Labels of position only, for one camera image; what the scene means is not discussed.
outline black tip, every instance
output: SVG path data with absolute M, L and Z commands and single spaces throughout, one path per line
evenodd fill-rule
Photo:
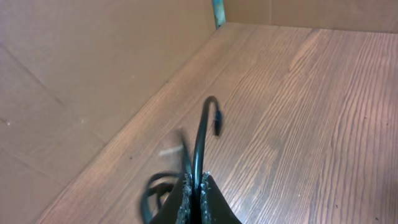
M 216 116 L 214 118 L 214 134 L 216 136 L 220 136 L 222 126 L 223 126 L 223 115 L 221 114 L 221 111 L 218 110 L 216 111 Z

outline teal object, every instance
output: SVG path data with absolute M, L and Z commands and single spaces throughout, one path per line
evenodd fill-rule
M 216 21 L 216 29 L 225 23 L 225 11 L 223 0 L 213 0 L 214 18 Z

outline brown panel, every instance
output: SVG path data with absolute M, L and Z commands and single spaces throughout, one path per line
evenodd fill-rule
M 272 2 L 273 25 L 398 32 L 395 0 L 278 0 Z
M 0 44 L 0 146 L 66 185 L 103 142 Z
M 224 0 L 228 22 L 270 24 L 271 0 Z
M 398 35 L 253 28 L 217 31 L 37 223 L 138 223 L 162 141 L 192 143 L 208 95 L 205 169 L 243 223 L 397 220 Z
M 104 141 L 215 29 L 205 0 L 5 0 L 0 40 Z
M 0 148 L 0 223 L 31 223 L 63 188 Z

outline beige wall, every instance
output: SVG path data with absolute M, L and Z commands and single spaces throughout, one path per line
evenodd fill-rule
M 0 0 L 0 223 L 31 223 L 215 31 L 206 0 Z
M 398 32 L 395 0 L 225 0 L 227 21 Z

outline wooden table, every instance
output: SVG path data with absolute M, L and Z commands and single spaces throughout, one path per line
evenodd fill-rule
M 192 146 L 209 95 L 225 126 L 205 169 L 243 223 L 394 223 L 397 86 L 396 34 L 226 24 L 37 223 L 140 223 L 161 142 Z

